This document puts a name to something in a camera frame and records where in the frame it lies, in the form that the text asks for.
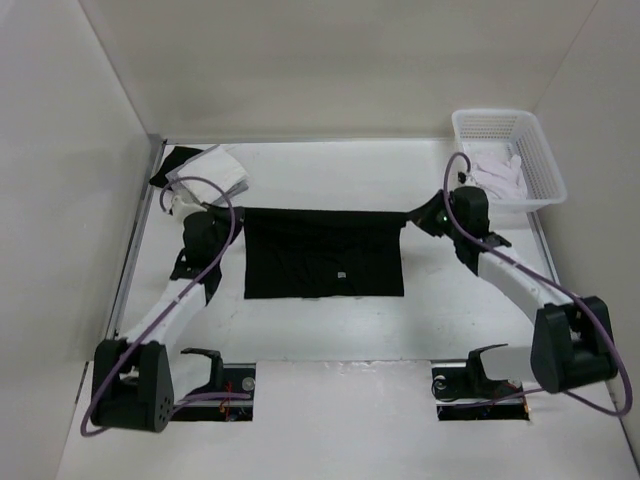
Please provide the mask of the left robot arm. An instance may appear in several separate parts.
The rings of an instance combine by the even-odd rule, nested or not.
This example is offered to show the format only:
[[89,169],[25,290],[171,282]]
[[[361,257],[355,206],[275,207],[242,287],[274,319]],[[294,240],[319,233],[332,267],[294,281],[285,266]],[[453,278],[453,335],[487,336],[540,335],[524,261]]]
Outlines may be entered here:
[[183,247],[161,298],[128,332],[96,347],[82,436],[111,428],[160,433],[194,403],[248,399],[246,393],[223,389],[219,352],[186,348],[177,356],[181,367],[170,356],[186,326],[217,291],[221,259],[243,224],[241,207],[214,207],[184,219]]

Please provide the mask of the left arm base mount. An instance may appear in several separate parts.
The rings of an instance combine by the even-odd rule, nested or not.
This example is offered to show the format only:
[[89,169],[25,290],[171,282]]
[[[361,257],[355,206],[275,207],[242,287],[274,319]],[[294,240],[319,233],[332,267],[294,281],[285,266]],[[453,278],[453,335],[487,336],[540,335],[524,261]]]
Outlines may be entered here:
[[250,422],[255,363],[225,363],[216,350],[186,348],[171,366],[177,422]]

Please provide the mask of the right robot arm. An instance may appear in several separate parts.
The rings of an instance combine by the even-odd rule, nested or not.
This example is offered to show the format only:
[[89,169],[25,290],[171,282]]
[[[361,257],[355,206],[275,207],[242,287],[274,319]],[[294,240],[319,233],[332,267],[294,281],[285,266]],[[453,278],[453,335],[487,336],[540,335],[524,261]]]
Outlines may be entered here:
[[603,339],[611,334],[606,304],[596,296],[581,300],[601,322],[598,330],[576,300],[550,285],[508,240],[491,230],[483,190],[466,186],[448,195],[438,191],[407,218],[433,237],[451,239],[458,260],[531,321],[529,364],[545,391],[561,393],[617,376],[618,365]]

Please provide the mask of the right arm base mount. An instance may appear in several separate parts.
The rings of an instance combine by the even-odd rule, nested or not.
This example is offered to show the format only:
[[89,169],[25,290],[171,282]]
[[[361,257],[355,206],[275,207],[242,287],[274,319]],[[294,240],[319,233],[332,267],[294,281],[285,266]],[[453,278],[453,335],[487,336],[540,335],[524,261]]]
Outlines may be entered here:
[[482,362],[494,344],[470,351],[465,359],[431,364],[431,394],[439,421],[528,421],[529,408],[522,384],[516,380],[490,379]]

